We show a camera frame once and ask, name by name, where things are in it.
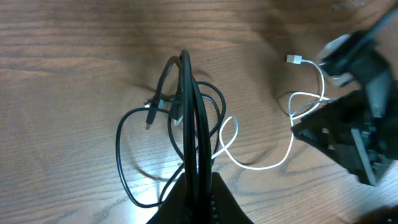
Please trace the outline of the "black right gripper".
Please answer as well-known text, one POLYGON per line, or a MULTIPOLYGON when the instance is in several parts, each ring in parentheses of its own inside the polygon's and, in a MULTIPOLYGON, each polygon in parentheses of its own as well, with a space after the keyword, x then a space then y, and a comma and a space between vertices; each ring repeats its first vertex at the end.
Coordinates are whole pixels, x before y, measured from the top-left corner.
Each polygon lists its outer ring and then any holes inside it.
POLYGON ((362 184, 376 186, 397 159, 397 85, 387 69, 292 127, 294 137, 327 155, 362 184))

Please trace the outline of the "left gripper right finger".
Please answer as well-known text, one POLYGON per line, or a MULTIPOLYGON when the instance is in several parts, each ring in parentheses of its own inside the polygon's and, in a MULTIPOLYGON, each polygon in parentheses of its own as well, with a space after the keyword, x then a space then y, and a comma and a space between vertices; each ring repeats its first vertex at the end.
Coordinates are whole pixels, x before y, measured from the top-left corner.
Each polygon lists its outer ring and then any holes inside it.
POLYGON ((220 174, 211 174, 212 222, 219 224, 253 224, 246 216, 220 174))

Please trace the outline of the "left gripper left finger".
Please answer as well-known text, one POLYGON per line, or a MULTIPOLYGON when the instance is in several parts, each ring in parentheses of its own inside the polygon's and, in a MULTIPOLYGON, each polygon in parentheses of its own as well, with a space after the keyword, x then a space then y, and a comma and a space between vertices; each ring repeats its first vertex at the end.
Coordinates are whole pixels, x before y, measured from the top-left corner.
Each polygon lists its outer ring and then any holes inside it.
POLYGON ((186 196, 185 174, 182 173, 167 198, 147 224, 180 223, 186 196))

